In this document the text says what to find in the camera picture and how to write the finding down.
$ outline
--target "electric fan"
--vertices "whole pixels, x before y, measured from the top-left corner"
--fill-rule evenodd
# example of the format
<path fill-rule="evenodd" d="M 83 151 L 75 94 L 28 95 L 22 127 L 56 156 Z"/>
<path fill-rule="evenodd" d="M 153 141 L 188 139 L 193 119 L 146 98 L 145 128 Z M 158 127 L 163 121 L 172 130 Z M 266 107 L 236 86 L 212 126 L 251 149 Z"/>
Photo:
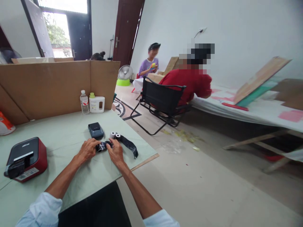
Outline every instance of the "electric fan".
<path fill-rule="evenodd" d="M 133 68 L 129 65 L 124 65 L 119 69 L 118 73 L 118 80 L 117 85 L 118 86 L 129 86 L 130 81 L 129 79 L 133 75 Z"/>

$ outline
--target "wall outlet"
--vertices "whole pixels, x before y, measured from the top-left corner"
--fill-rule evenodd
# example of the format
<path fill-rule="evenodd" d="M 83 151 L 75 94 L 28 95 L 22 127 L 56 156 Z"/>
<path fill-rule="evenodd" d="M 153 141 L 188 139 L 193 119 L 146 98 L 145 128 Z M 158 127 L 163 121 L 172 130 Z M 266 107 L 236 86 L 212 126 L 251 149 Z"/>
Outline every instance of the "wall outlet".
<path fill-rule="evenodd" d="M 204 33 L 206 29 L 207 29 L 207 27 L 199 28 L 199 31 L 203 30 L 201 33 Z"/>

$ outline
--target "person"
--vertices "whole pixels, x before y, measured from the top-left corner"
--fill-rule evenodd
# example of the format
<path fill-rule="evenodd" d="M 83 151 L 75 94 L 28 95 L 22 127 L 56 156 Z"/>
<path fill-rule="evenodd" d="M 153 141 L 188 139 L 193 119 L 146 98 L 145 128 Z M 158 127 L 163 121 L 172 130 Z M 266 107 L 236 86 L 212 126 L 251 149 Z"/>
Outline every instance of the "person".
<path fill-rule="evenodd" d="M 124 177 L 138 210 L 143 218 L 145 226 L 161 226 L 161 227 L 177 227 L 179 223 L 174 220 L 157 201 L 152 197 L 148 190 L 130 171 L 123 159 L 123 149 L 117 140 L 111 139 L 113 148 L 107 144 L 107 150 L 112 162 L 116 165 L 122 176 Z M 56 177 L 49 185 L 45 192 L 41 193 L 37 200 L 32 203 L 24 216 L 17 223 L 17 227 L 38 227 L 38 226 L 131 226 L 126 211 L 119 212 L 121 206 L 125 209 L 119 188 L 113 190 L 113 187 L 101 189 L 98 197 L 92 198 L 95 202 L 94 207 L 87 207 L 89 203 L 81 202 L 75 204 L 69 209 L 63 211 L 58 217 L 62 206 L 62 199 L 68 189 L 76 172 L 80 166 L 90 160 L 96 154 L 95 146 L 100 141 L 89 139 L 85 141 L 77 155 L 65 167 L 65 169 Z M 106 205 L 102 204 L 102 200 L 106 200 Z"/>
<path fill-rule="evenodd" d="M 159 52 L 161 44 L 159 43 L 153 43 L 148 48 L 148 58 L 145 59 L 139 69 L 139 78 L 143 78 L 147 76 L 149 73 L 155 73 L 159 68 L 159 60 L 156 57 L 156 55 Z"/>
<path fill-rule="evenodd" d="M 93 60 L 93 61 L 105 61 L 104 55 L 105 55 L 104 51 L 102 51 L 101 53 L 94 53 L 91 56 L 91 60 Z"/>
<path fill-rule="evenodd" d="M 178 106 L 186 105 L 194 98 L 194 93 L 200 98 L 209 98 L 211 95 L 212 78 L 199 69 L 207 63 L 214 53 L 214 44 L 195 44 L 191 54 L 183 58 L 179 57 L 179 69 L 166 74 L 159 84 L 186 86 Z"/>

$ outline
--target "green fan base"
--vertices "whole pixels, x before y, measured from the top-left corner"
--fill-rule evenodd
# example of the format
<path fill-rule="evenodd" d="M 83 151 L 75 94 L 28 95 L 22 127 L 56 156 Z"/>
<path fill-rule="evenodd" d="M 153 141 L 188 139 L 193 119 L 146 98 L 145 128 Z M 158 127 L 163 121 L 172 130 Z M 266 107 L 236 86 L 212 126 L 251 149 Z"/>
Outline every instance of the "green fan base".
<path fill-rule="evenodd" d="M 129 85 L 130 85 L 130 81 L 129 81 L 129 79 L 127 79 L 127 80 L 118 79 L 118 80 L 117 80 L 117 85 L 118 85 L 118 86 L 126 87 L 126 86 L 129 86 Z"/>

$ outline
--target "light green tabletop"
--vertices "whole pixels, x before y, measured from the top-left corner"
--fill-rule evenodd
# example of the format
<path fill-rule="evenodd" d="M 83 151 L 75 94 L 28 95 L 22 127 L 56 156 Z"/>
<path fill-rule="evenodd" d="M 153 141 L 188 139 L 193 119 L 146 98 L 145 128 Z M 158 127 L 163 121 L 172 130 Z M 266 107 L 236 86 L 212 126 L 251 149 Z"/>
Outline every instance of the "light green tabletop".
<path fill-rule="evenodd" d="M 74 155 L 79 152 L 83 142 L 91 137 L 87 126 L 95 122 L 99 122 L 104 130 L 105 137 L 102 141 L 108 140 L 109 134 L 114 131 L 136 145 L 139 153 L 136 160 L 133 153 L 122 145 L 124 160 L 130 169 L 157 154 L 112 110 L 88 115 L 77 112 L 18 125 L 13 133 L 0 137 L 1 226 L 15 226 L 29 205 L 67 166 Z M 39 137 L 47 148 L 48 167 L 46 171 L 25 183 L 4 177 L 3 173 L 12 146 L 33 137 Z M 96 154 L 76 173 L 63 198 L 61 211 L 92 195 L 120 176 L 121 174 L 111 162 L 107 151 Z"/>

